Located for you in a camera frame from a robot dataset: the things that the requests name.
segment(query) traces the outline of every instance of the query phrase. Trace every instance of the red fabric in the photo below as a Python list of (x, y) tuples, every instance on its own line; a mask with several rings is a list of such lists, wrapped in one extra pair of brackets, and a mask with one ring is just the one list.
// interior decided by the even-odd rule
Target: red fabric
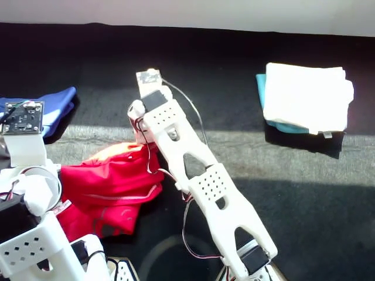
[[(147, 161), (146, 146), (119, 143), (81, 165), (62, 167), (63, 201), (72, 205), (57, 218), (69, 241), (86, 234), (133, 233), (141, 204), (162, 191), (163, 173), (148, 173)], [(156, 149), (151, 149), (149, 166), (159, 168)]]

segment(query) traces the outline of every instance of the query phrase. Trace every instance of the blue fabric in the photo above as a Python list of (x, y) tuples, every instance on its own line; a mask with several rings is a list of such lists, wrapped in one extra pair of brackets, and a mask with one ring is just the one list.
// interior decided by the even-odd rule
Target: blue fabric
[[(257, 74), (256, 76), (258, 84), (259, 99), (262, 109), (264, 108), (264, 99), (265, 99), (265, 74)], [(276, 127), (279, 131), (284, 133), (309, 133), (309, 130), (306, 128), (298, 127), (291, 124), (278, 123), (273, 121), (267, 121), (267, 124), (273, 127)]]
[[(76, 94), (76, 88), (70, 87), (64, 91), (54, 94), (44, 95), (35, 98), (35, 101), (44, 101), (45, 108), (43, 113), (43, 131), (44, 138), (52, 136), (59, 126), (60, 120), (67, 115), (73, 108), (72, 99)], [(28, 98), (0, 98), (0, 112), (4, 112), (6, 102), (19, 102), (29, 100)]]

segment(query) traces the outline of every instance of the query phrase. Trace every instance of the dark gray floor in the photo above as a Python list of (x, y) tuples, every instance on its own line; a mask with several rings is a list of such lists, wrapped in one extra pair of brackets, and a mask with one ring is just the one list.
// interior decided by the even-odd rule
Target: dark gray floor
[[(74, 118), (47, 146), (54, 162), (78, 164), (112, 143), (132, 141), (126, 110), (138, 96), (135, 72), (159, 68), (200, 109), (212, 151), (257, 209), (289, 280), (373, 279), (374, 39), (100, 25), (0, 25), (0, 37), (2, 96), (77, 87)], [(265, 128), (255, 75), (269, 61), (347, 70), (355, 98), (341, 153), (340, 136), (304, 138), (297, 149), (300, 139)], [(176, 98), (199, 130), (186, 101)], [(182, 215), (179, 194), (166, 181), (142, 208), (136, 233), (105, 239), (105, 248), (129, 257), (142, 281), (215, 280), (219, 262), (197, 261), (184, 250)], [(193, 247), (214, 252), (196, 206), (188, 220)]]

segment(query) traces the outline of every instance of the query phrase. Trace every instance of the white cloth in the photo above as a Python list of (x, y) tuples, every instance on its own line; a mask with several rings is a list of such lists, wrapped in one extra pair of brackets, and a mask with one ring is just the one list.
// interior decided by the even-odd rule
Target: white cloth
[(304, 127), (312, 134), (345, 130), (354, 97), (353, 84), (345, 75), (342, 67), (268, 63), (264, 118)]

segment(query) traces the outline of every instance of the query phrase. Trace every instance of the robotic arm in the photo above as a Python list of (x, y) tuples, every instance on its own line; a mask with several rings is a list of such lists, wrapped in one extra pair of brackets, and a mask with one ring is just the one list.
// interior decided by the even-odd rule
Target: robotic arm
[[(0, 172), (0, 274), (11, 281), (111, 280), (95, 235), (82, 242), (90, 259), (81, 265), (53, 211), (60, 200), (59, 165), (47, 159), (41, 136), (43, 102), (6, 104), (2, 135), (11, 168)], [(38, 263), (47, 261), (49, 270)]]
[[(277, 248), (250, 202), (237, 190), (222, 163), (201, 142), (158, 70), (137, 73), (140, 100), (132, 103), (128, 116), (138, 143), (155, 142), (168, 162), (176, 188), (196, 201), (210, 228), (222, 261), (236, 280), (248, 280), (270, 263)], [(188, 179), (184, 154), (201, 161), (206, 171)], [(217, 202), (224, 200), (224, 207)], [(256, 243), (237, 251), (234, 232), (242, 227)]]

